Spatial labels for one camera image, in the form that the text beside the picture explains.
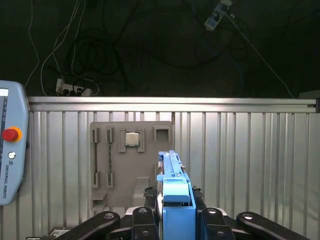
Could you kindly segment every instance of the power strip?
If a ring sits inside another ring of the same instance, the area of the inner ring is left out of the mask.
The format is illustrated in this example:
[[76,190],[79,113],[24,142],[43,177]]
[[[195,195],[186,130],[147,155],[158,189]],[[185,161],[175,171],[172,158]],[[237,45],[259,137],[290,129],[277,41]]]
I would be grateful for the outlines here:
[[66,84],[64,80],[58,78],[56,81],[56,88],[55,91],[63,96],[82,96],[82,97],[90,97],[91,89],[84,88],[82,86],[76,86],[71,84]]

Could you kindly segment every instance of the corrugated metal wall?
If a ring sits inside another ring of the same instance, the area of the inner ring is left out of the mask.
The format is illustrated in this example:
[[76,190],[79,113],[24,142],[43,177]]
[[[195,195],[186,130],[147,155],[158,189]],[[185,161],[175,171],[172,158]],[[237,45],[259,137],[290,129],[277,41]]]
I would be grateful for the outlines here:
[[25,178],[16,200],[0,208],[1,240],[41,236],[92,214],[92,121],[173,121],[175,150],[208,206],[233,217],[257,212],[320,239],[320,114],[74,109],[31,112]]

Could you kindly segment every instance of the red emergency stop button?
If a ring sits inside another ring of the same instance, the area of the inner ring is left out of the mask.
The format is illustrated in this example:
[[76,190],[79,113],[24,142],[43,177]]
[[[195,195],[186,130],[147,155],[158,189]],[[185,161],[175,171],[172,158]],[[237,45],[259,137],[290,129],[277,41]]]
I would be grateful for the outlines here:
[[18,137],[19,137],[18,131],[12,128],[5,129],[2,132],[2,138],[7,142],[14,142],[18,139]]

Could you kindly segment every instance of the wall-mounted device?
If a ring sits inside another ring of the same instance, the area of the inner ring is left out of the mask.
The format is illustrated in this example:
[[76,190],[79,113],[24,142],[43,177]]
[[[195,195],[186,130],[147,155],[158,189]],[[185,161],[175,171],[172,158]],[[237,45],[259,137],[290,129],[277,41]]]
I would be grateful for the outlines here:
[[23,179],[28,119],[24,87],[0,80],[0,206],[14,200]]
[[232,5],[231,0],[221,0],[205,21],[204,26],[208,31],[213,31]]

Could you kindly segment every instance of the wire bundle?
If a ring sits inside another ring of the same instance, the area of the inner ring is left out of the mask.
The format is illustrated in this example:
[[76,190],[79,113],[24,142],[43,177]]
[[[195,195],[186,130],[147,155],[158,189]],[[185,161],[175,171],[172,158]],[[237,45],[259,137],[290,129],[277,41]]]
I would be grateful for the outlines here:
[[[49,56],[47,56],[47,58],[44,60],[44,62],[41,65],[40,82],[41,82],[41,88],[42,88],[43,94],[47,96],[43,86],[43,72],[44,72],[44,66],[46,65],[46,62],[50,57],[53,57],[55,61],[56,69],[54,69],[53,67],[49,67],[49,68],[61,74],[62,79],[64,79],[65,76],[75,78],[73,83],[73,88],[75,87],[76,84],[81,82],[83,85],[83,90],[81,93],[83,93],[87,88],[91,88],[92,85],[96,85],[97,92],[94,95],[97,95],[101,90],[98,82],[102,80],[111,79],[110,77],[111,75],[114,75],[115,73],[119,72],[122,76],[123,85],[124,85],[123,89],[119,92],[119,95],[121,95],[122,93],[128,93],[128,92],[137,92],[140,94],[141,93],[144,94],[146,91],[144,92],[138,91],[128,80],[122,58],[118,52],[118,48],[120,47],[120,40],[124,32],[126,31],[128,25],[130,24],[130,22],[133,22],[148,16],[153,16],[155,14],[163,14],[163,13],[192,13],[195,21],[199,23],[199,27],[205,30],[205,27],[203,24],[204,21],[201,20],[198,14],[196,13],[196,8],[194,6],[193,0],[191,1],[191,5],[187,2],[187,0],[180,0],[180,1],[182,3],[182,6],[160,7],[157,9],[136,13],[140,4],[140,0],[136,0],[131,12],[126,18],[125,23],[120,29],[119,33],[114,39],[111,39],[108,33],[108,29],[106,27],[106,19],[105,19],[107,1],[103,0],[102,29],[91,28],[91,29],[86,29],[80,32],[81,21],[86,10],[86,0],[76,0],[69,23],[63,29],[63,31],[58,35],[53,45],[52,52],[49,54]],[[55,53],[59,49],[59,47],[64,43],[67,35],[69,34],[71,25],[78,14],[78,10],[81,3],[83,3],[83,9],[79,17],[79,22],[77,24],[76,34],[74,37],[75,39],[66,53],[66,57],[63,65],[65,72],[62,72],[60,69],[58,60],[56,59]],[[312,14],[317,14],[318,12],[319,12],[319,9],[314,11]],[[32,77],[32,75],[40,65],[40,59],[37,52],[37,48],[31,36],[31,27],[34,19],[33,13],[34,13],[33,0],[31,0],[31,20],[28,28],[28,34],[29,34],[29,38],[31,40],[33,49],[36,53],[37,64],[35,68],[32,70],[32,72],[30,73],[27,79],[27,82],[25,84],[25,87],[28,85],[30,78]],[[249,31],[249,28],[240,19],[232,18],[229,15],[226,15],[226,16],[230,20],[231,24],[222,22],[217,26],[215,30],[217,40],[221,42],[224,45],[224,47],[219,52],[213,51],[211,47],[204,42],[204,36],[208,34],[207,31],[204,31],[203,34],[201,34],[201,36],[198,38],[198,41],[196,42],[193,50],[195,59],[197,60],[196,64],[181,65],[181,64],[170,62],[167,59],[160,58],[158,57],[157,54],[152,53],[146,49],[142,49],[134,46],[123,46],[123,45],[121,47],[139,51],[141,53],[145,53],[153,57],[155,60],[159,61],[162,64],[171,66],[173,68],[181,69],[181,70],[195,70],[197,68],[207,66],[208,64],[211,64],[216,60],[218,60],[219,58],[221,58],[225,52],[228,52],[232,59],[232,64],[239,70],[241,74],[241,84],[243,84],[242,71],[236,62],[243,61],[247,58],[249,53],[249,47],[251,46],[257,52],[259,57],[261,57],[263,62],[275,74],[275,76],[285,85],[289,94],[293,97],[293,95],[289,91],[284,81],[275,73],[275,71],[270,67],[270,65],[263,59],[263,57],[258,52],[258,50],[252,45],[253,34],[252,32]],[[284,28],[284,33],[282,34],[282,36],[286,33],[289,26],[291,26],[295,22],[298,23],[308,17],[310,17],[310,15],[304,18],[298,19],[294,22],[291,22],[292,13],[290,13],[287,24],[281,27],[281,28]],[[223,39],[225,33],[231,34],[231,38],[229,37],[226,42]],[[211,52],[212,57],[209,57],[207,59],[202,59],[198,53],[198,49],[200,46],[204,47],[209,52]]]

